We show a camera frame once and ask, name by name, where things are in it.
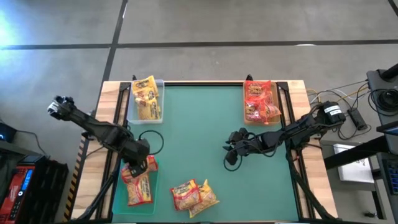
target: wooden table frame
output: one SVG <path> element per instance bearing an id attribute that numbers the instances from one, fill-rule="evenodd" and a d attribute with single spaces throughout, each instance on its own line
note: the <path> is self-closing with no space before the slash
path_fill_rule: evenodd
<path id="1" fill-rule="evenodd" d="M 289 103 L 286 101 L 289 97 L 286 98 L 284 91 L 280 92 L 282 110 L 285 112 L 284 118 L 286 120 L 286 124 L 289 124 L 290 118 L 293 118 L 293 115 L 295 119 L 299 119 L 303 114 L 308 113 L 310 111 L 310 104 L 308 102 L 307 92 L 302 80 L 287 80 L 281 82 L 286 82 L 286 86 L 288 88 L 286 93 L 289 93 L 291 99 L 290 105 L 292 110 L 289 109 Z M 124 124 L 127 115 L 126 111 L 129 91 L 121 91 L 121 83 L 125 82 L 103 83 L 96 109 L 96 119 L 110 123 Z M 165 81 L 165 86 L 242 86 L 242 83 L 243 81 Z M 116 109 L 117 101 L 121 102 L 118 109 Z M 319 142 L 316 140 L 311 140 L 310 143 L 319 145 Z M 99 147 L 100 145 L 98 142 L 89 141 L 82 137 L 78 155 L 76 157 L 75 170 L 73 171 L 63 221 L 80 216 L 95 198 L 101 187 L 101 183 L 103 183 L 103 179 L 106 179 L 103 178 L 104 174 L 109 175 L 109 172 L 103 172 L 105 167 L 104 161 L 107 160 L 106 158 L 109 160 L 107 164 L 109 164 L 110 167 L 114 167 L 116 163 L 116 153 L 112 153 L 106 149 L 100 150 L 86 159 L 86 155 L 88 153 Z M 303 160 L 303 164 L 295 162 L 296 169 L 301 172 L 303 177 L 307 176 L 308 185 L 319 202 L 330 214 L 337 217 L 336 207 L 331 193 L 325 165 L 323 163 L 321 150 L 312 146 L 306 147 L 301 158 Z M 308 209 L 306 197 L 299 186 L 297 186 L 297 189 L 298 196 L 295 195 L 295 197 L 298 198 L 298 203 L 302 208 L 298 213 L 299 216 L 301 218 L 320 218 L 319 214 L 316 212 L 313 214 L 314 217 L 311 216 L 312 209 Z M 113 201 L 112 196 L 112 189 L 110 189 L 104 198 L 102 212 L 96 212 L 96 215 L 93 215 L 92 218 L 108 218 Z"/>

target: concrete floor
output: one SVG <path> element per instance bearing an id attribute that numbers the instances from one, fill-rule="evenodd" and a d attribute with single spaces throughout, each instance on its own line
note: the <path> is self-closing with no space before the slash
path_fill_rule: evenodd
<path id="1" fill-rule="evenodd" d="M 0 1 L 0 47 L 111 43 L 121 4 Z M 130 0 L 119 43 L 382 39 L 398 39 L 398 17 L 387 0 Z M 108 54 L 109 49 L 0 50 L 0 117 L 17 129 L 36 132 L 52 158 L 73 167 L 81 129 L 51 118 L 46 109 L 55 95 L 74 97 L 83 111 L 95 108 Z M 307 88 L 325 90 L 365 80 L 368 70 L 389 68 L 397 58 L 394 44 L 117 49 L 109 80 L 130 80 L 133 74 L 237 80 L 250 73 L 258 79 L 305 80 Z M 359 101 L 359 110 L 368 124 L 379 125 L 366 99 Z M 346 123 L 343 132 L 352 131 Z M 351 141 L 376 136 L 372 130 Z M 338 140 L 334 133 L 325 139 Z M 18 134 L 16 143 L 38 151 L 32 136 Z M 363 192 L 350 193 L 333 189 L 341 218 L 392 221 L 362 217 L 374 205 L 347 196 Z"/>

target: wooden table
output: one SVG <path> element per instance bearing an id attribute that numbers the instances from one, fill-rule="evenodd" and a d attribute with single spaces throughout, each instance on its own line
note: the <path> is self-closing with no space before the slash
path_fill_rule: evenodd
<path id="1" fill-rule="evenodd" d="M 290 90 L 290 98 L 292 100 L 293 111 L 295 119 L 299 119 L 303 114 L 310 111 L 310 104 L 307 98 L 307 92 L 305 89 L 303 80 L 287 80 Z M 119 95 L 120 82 L 104 82 L 99 98 L 98 107 L 96 109 L 96 119 L 100 121 L 107 121 L 113 123 L 114 114 L 116 110 L 116 102 Z M 282 94 L 282 104 L 284 108 L 287 107 L 285 97 Z M 122 123 L 125 108 L 127 105 L 127 97 L 123 97 L 121 114 L 119 124 Z M 289 124 L 289 115 L 287 109 L 285 111 L 285 118 L 287 124 Z M 311 144 L 319 145 L 319 142 L 312 140 Z M 101 187 L 101 181 L 103 178 L 103 169 L 108 150 L 102 149 L 98 152 L 90 155 L 87 159 L 85 155 L 99 148 L 100 145 L 96 141 L 87 141 L 82 137 L 79 153 L 76 157 L 75 170 L 73 171 L 72 182 L 70 185 L 70 192 L 68 194 L 68 200 L 64 213 L 64 220 L 69 218 L 79 217 L 86 209 L 86 207 L 92 202 Z M 322 152 L 317 147 L 306 147 L 303 150 L 303 160 L 305 164 L 305 170 L 307 173 L 308 184 L 311 191 L 317 197 L 319 202 L 326 208 L 326 210 L 337 217 L 335 202 L 331 192 L 328 176 L 326 173 L 325 165 L 323 163 Z M 116 155 L 113 156 L 112 163 L 116 161 Z M 308 218 L 307 202 L 303 192 L 299 188 L 300 202 L 303 209 L 303 217 Z M 100 217 L 105 218 L 107 216 L 108 208 L 110 205 L 111 191 L 109 190 L 106 194 L 103 212 Z"/>

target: computer monitor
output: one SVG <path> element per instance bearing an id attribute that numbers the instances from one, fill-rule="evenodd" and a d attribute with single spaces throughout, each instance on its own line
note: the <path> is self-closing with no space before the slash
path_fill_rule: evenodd
<path id="1" fill-rule="evenodd" d="M 394 121 L 376 128 L 376 131 L 384 134 L 398 136 L 398 121 Z"/>

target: green tabletop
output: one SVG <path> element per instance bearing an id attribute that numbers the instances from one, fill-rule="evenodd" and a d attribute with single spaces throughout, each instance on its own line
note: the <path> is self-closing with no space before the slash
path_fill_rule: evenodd
<path id="1" fill-rule="evenodd" d="M 244 125 L 242 87 L 167 86 L 163 112 L 162 124 L 130 125 L 136 137 L 153 129 L 165 139 L 163 151 L 156 155 L 160 171 L 155 212 L 153 215 L 115 213 L 113 222 L 298 220 L 284 145 L 272 158 L 260 154 L 244 157 L 242 166 L 235 172 L 223 166 L 226 151 L 222 146 L 231 132 L 242 127 L 255 133 L 280 128 L 279 124 Z M 156 151 L 160 138 L 152 133 L 145 137 L 151 151 Z M 194 218 L 189 218 L 188 211 L 174 209 L 169 190 L 190 179 L 196 179 L 198 184 L 208 179 L 220 201 Z M 118 184 L 117 191 L 125 188 L 124 184 Z"/>

